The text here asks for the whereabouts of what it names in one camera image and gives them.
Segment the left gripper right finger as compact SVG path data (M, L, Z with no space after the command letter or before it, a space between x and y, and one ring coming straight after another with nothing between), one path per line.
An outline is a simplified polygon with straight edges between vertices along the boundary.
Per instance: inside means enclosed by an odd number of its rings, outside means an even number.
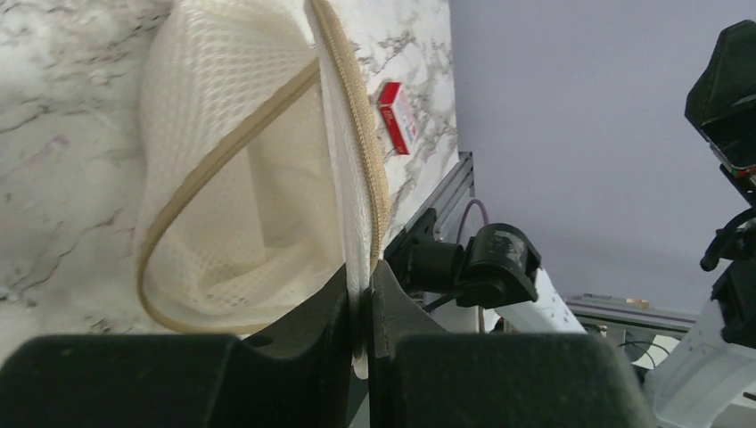
M621 351L584 333L450 333L380 261L368 294L373 427L649 427Z

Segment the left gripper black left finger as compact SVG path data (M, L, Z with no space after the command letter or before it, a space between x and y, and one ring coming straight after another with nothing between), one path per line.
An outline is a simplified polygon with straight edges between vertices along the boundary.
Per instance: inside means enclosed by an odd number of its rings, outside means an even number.
M1 369L4 427L343 427L346 272L245 339L49 335Z

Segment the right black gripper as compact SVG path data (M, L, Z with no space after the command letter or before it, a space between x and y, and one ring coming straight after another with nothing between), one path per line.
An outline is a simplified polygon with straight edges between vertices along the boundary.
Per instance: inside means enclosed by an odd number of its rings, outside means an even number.
M685 117L709 144L720 171L755 205L755 22L723 29L686 97Z

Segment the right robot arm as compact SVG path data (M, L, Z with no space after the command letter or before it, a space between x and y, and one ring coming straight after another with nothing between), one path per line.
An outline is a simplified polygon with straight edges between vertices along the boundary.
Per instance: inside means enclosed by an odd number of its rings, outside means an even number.
M694 322L638 374L588 333L524 232L432 234L427 210L389 245L367 298L371 421L379 427L709 427L755 380L755 209L700 265L728 267Z

